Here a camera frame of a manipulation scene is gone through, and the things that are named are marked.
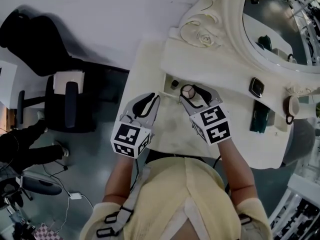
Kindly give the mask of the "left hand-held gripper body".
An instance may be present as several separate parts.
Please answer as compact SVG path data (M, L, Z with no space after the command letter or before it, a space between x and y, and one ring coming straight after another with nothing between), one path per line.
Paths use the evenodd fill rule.
M153 136L153 126L143 126L141 117L122 114L114 124L110 142L115 153L137 159Z

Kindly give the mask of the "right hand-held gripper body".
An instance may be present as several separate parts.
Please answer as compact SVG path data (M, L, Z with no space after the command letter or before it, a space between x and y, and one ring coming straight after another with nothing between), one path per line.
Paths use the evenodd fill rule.
M208 146L230 138L229 112L223 103L210 106L189 117L196 133Z

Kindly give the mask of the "small round compact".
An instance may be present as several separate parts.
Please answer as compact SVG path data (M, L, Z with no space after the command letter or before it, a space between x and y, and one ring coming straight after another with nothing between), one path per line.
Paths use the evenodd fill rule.
M180 88L180 95L187 100L191 100L195 97L196 91L191 84L185 84Z

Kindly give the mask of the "white ornate dressing table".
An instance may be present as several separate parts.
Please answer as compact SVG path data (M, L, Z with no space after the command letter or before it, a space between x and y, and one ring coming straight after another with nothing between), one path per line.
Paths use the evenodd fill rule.
M285 117L286 97L310 95L320 87L320 75L292 70L260 69L227 53L223 47L198 48L184 42L179 26L172 28L165 41L143 39L129 71L120 107L138 95L154 92L161 103L154 123L154 137L149 148L163 153L216 158L216 145L208 147L192 128L189 115L179 102L160 92L165 74L212 87L220 94L230 114L231 136L247 163L255 169L279 168L288 144L291 128L277 136L250 131L254 102L249 92L252 78L264 84L259 102ZM314 118L315 104L301 104L297 119Z

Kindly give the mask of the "white drawer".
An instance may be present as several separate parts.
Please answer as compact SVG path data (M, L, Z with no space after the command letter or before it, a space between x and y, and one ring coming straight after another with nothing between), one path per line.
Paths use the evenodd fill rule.
M177 98L181 94L181 88L184 85L195 85L196 83L194 81L189 81L185 79L181 79L175 76L172 76L170 74L165 73L163 77L163 83L162 87L160 89L160 92L163 93L166 96Z
M273 134L277 136L277 135L281 135L282 133L287 133L288 128L289 126L287 125L286 120L270 109L265 132L264 133L256 132L256 133L261 135Z

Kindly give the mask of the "black square compact case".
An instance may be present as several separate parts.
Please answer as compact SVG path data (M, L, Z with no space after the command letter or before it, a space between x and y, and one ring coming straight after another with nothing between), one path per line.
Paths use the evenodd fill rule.
M258 78L253 77L250 81L248 91L256 98L260 99L263 96L265 85Z

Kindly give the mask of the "teal rectangular box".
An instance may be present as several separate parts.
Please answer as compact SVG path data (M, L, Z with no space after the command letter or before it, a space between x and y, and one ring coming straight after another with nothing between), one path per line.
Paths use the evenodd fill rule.
M249 130L251 132L263 134L267 127L270 108L255 100Z

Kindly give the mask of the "person's right forearm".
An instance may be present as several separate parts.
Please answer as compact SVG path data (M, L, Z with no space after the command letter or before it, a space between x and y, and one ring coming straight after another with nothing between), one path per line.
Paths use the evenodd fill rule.
M217 144L222 159L222 166L230 187L231 200L234 205L257 198L257 189L253 172L239 153L231 138Z

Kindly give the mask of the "person's left forearm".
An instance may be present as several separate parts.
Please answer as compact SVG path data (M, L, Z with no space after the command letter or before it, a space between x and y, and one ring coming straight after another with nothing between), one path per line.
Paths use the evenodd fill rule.
M130 195L134 162L137 160L119 155L107 180L103 203L115 203L122 206Z

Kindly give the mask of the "person's black trousers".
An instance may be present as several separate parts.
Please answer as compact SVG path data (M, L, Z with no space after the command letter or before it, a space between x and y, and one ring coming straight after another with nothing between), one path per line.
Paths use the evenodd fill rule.
M191 159L196 159L196 160L199 160L199 161L205 163L205 161L201 157L198 157L198 156L188 156L188 155L181 155L181 154L163 153L163 152L159 152L159 151L155 151L155 150L150 149L149 153L148 153L148 156L147 156L147 158L145 160L145 164L148 164L148 163L150 163L152 161L156 161L156 160L159 160L159 159L173 158L173 157L191 158Z

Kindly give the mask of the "oval white-framed mirror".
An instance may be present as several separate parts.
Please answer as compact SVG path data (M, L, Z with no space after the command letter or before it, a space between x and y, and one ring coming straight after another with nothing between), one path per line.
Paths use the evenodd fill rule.
M224 48L228 54L237 53L249 65L262 70L291 70L320 76L320 66L286 62L270 57L252 42L243 23L245 0L198 0L181 18L179 37L197 48Z

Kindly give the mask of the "grey round stool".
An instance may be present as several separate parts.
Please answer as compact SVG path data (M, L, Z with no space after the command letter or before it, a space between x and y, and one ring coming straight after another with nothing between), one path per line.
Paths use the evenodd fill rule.
M26 191L46 196L57 196L63 192L62 186L56 180L44 175L22 175L20 187Z

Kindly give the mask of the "black office chair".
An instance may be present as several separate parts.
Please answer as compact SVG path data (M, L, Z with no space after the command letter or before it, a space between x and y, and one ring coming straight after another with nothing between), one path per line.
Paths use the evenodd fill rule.
M64 133L95 130L93 102L99 74L123 72L122 68L70 56L54 22L41 15L29 18L14 10L0 27L0 47L21 59L36 75L47 77L44 96L18 95L16 120L22 124L24 109L44 104L46 125Z

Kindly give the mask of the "pink checkered cloth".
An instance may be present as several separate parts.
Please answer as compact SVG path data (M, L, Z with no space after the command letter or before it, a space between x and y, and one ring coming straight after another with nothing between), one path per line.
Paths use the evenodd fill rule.
M46 224L42 223L33 233L35 240L64 240Z

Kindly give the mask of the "cream brown-handled mug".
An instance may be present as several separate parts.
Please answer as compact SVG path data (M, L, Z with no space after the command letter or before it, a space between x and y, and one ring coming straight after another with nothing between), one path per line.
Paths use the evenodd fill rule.
M299 99L294 95L286 97L282 103L282 108L286 124L291 125L300 111Z

